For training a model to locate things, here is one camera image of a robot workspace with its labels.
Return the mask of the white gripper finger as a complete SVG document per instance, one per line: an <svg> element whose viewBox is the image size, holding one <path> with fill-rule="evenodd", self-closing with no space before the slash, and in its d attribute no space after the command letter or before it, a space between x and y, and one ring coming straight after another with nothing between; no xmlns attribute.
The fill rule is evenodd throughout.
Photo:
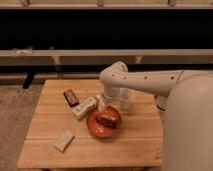
<svg viewBox="0 0 213 171"><path fill-rule="evenodd" d="M121 100L119 107L120 107L121 110L128 110L130 105L131 105L130 100Z"/></svg>
<svg viewBox="0 0 213 171"><path fill-rule="evenodd" d="M98 101L98 110L100 112L103 112L105 108L107 108L109 105L107 105L103 99L99 99Z"/></svg>

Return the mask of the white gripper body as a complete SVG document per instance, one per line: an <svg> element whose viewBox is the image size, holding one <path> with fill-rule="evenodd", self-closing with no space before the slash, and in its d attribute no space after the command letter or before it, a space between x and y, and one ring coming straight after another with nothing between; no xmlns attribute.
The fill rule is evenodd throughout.
<svg viewBox="0 0 213 171"><path fill-rule="evenodd" d="M114 101L131 102L133 99L133 91L128 88L116 88L104 86L102 89L102 98L106 104Z"/></svg>

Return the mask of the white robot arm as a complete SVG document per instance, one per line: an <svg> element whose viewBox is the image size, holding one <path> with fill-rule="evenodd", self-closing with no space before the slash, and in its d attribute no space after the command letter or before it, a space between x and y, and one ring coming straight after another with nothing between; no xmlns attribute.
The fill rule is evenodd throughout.
<svg viewBox="0 0 213 171"><path fill-rule="evenodd" d="M99 79L110 101L121 88L165 100L162 171L213 171L213 69L130 72L116 62Z"/></svg>

